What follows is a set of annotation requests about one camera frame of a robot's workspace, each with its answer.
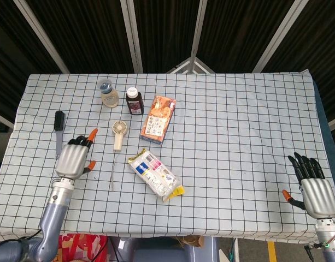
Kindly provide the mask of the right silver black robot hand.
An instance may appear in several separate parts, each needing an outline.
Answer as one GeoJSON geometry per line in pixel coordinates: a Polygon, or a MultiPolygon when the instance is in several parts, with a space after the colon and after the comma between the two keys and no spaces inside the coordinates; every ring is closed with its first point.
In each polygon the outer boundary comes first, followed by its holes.
{"type": "Polygon", "coordinates": [[[285,200],[292,206],[305,210],[315,219],[334,217],[334,192],[319,162],[297,152],[294,156],[288,156],[288,159],[294,168],[303,200],[295,200],[288,191],[282,190],[285,200]]]}

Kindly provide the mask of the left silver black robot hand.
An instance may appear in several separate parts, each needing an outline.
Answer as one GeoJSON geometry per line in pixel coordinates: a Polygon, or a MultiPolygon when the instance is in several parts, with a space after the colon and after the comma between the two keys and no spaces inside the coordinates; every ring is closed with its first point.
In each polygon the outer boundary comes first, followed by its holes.
{"type": "Polygon", "coordinates": [[[95,167],[96,161],[91,160],[88,165],[86,165],[86,161],[97,132],[98,129],[95,128],[88,137],[78,136],[76,139],[71,139],[63,147],[56,168],[59,177],[76,180],[95,167]]]}

